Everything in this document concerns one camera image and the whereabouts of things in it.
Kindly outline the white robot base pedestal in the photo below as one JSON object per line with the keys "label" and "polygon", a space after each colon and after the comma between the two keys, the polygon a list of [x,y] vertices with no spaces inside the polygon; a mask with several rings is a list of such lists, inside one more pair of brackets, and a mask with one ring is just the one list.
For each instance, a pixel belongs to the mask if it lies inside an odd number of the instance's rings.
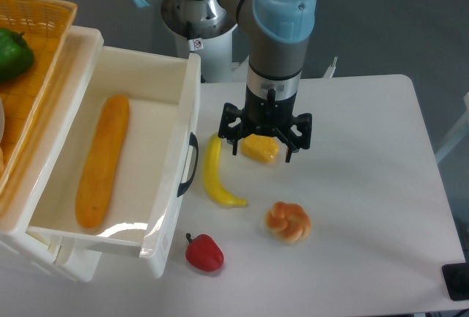
{"label": "white robot base pedestal", "polygon": [[189,53],[195,53],[200,57],[202,82],[232,82],[232,33],[236,28],[237,25],[233,25],[228,32],[209,39],[202,39],[201,37],[187,39],[173,32],[177,56],[188,58]]}

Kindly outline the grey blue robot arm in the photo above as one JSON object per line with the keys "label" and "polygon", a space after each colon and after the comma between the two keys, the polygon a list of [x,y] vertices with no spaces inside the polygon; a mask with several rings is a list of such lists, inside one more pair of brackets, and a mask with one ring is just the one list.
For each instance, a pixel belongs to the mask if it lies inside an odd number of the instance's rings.
{"label": "grey blue robot arm", "polygon": [[271,136],[288,153],[308,149],[311,114],[294,115],[301,72],[315,24],[317,0],[133,0],[160,5],[179,56],[197,53],[209,82],[232,76],[232,32],[250,42],[245,105],[226,103],[218,135],[236,146],[249,135]]}

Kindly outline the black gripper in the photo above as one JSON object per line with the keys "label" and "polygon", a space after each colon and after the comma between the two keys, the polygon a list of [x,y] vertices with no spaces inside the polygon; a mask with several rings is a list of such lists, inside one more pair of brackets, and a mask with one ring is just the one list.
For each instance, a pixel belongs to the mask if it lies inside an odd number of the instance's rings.
{"label": "black gripper", "polygon": [[285,100],[276,100],[274,92],[268,92],[266,98],[259,97],[247,87],[243,110],[230,102],[224,104],[218,137],[226,139],[236,155],[238,142],[244,136],[275,136],[287,146],[285,162],[289,163],[293,153],[311,145],[312,114],[293,116],[296,97],[293,94]]}

